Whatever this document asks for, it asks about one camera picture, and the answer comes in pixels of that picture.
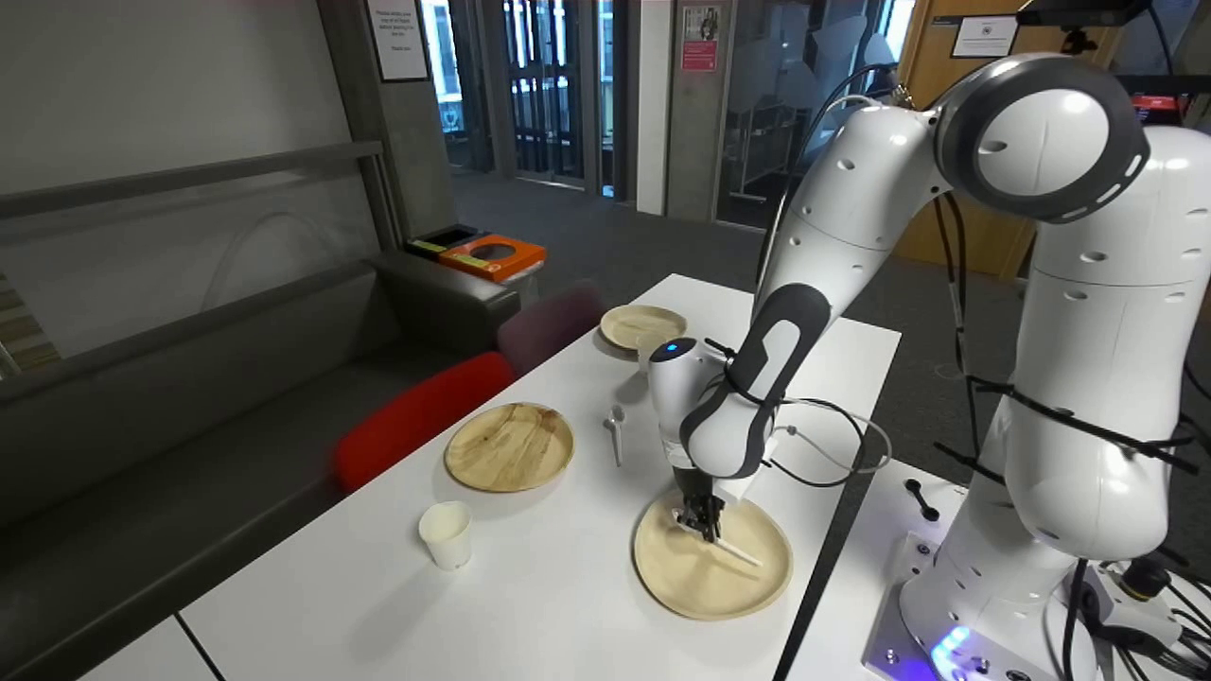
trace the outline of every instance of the round plate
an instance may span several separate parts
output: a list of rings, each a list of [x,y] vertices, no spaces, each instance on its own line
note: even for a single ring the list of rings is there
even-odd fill
[[[603,313],[603,339],[625,352],[653,352],[685,334],[685,318],[668,308],[615,308]]]
[[[447,468],[465,490],[515,496],[555,481],[573,448],[555,408],[515,400],[465,421],[447,442]]]
[[[632,535],[632,564],[642,592],[689,620],[726,620],[769,606],[793,576],[785,532],[755,502],[730,502],[718,540],[750,561],[707,544],[674,524],[674,492],[649,502]]]

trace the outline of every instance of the white table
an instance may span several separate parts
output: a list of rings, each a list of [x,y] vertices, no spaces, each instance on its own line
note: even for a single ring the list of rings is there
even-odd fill
[[[750,296],[689,275],[664,282],[640,303],[682,310],[689,334],[726,345],[737,345],[750,322]],[[897,334],[838,322],[793,394],[817,394],[868,415],[894,352]],[[615,394],[632,378],[636,364],[606,352],[595,334],[576,341],[492,400],[540,400],[564,414],[576,462],[555,486],[509,501],[461,492],[444,468],[452,427],[192,601],[190,630],[234,681],[771,677],[838,492],[808,492],[771,468],[755,486],[750,501],[795,550],[795,576],[769,611],[718,624],[659,611],[632,576],[627,537],[642,502],[672,486],[672,468],[659,455],[627,460],[622,468],[603,427]],[[799,414],[795,421],[822,448],[854,452],[854,436],[838,415]],[[808,472],[838,477],[842,468],[815,462]],[[907,472],[897,462],[878,472],[861,519],[870,532],[847,540],[795,677],[875,677],[861,654],[886,561],[897,537],[938,535],[905,496]],[[962,496],[926,472],[914,477],[936,509],[954,509]],[[475,564],[461,573],[437,573],[417,544],[413,532],[433,501],[465,501],[477,515]]]
[[[178,620],[158,620],[84,681],[215,681]]]

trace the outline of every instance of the white cup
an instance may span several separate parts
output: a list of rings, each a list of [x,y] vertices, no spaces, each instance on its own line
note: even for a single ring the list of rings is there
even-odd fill
[[[471,511],[461,502],[433,502],[417,525],[433,564],[444,573],[471,561]]]

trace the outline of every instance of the red cushion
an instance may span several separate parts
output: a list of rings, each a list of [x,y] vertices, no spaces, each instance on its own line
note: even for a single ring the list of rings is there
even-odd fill
[[[336,442],[336,490],[356,492],[376,481],[510,381],[510,364],[500,352],[486,352],[397,394]]]

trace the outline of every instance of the gray wall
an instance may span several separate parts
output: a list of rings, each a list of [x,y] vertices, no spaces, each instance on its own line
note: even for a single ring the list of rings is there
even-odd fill
[[[315,0],[0,3],[0,196],[344,142]],[[370,250],[352,171],[0,221],[65,355]]]
[[[350,142],[315,0],[4,0],[0,195]]]

